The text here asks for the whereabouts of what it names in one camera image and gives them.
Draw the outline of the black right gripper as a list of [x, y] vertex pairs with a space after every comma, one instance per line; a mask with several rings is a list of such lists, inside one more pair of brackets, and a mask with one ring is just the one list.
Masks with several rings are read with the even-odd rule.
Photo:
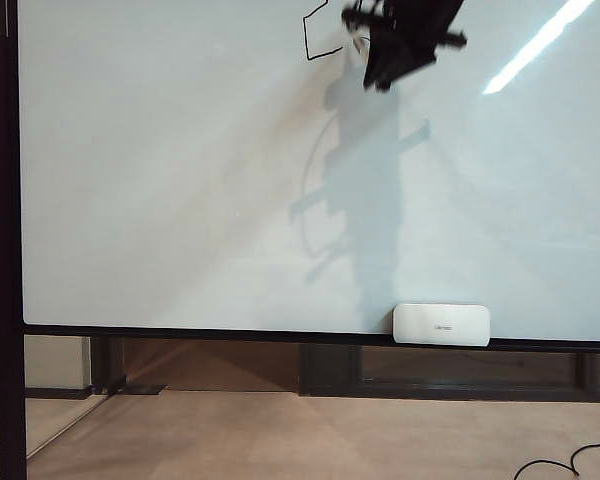
[[[380, 2], [372, 1], [368, 10], [364, 4], [364, 1], [354, 1], [343, 7], [341, 21], [348, 32], [368, 26]], [[462, 49], [467, 42], [463, 31], [451, 31], [445, 21], [386, 18], [370, 27], [363, 88], [387, 92], [401, 78], [434, 64], [438, 46]]]

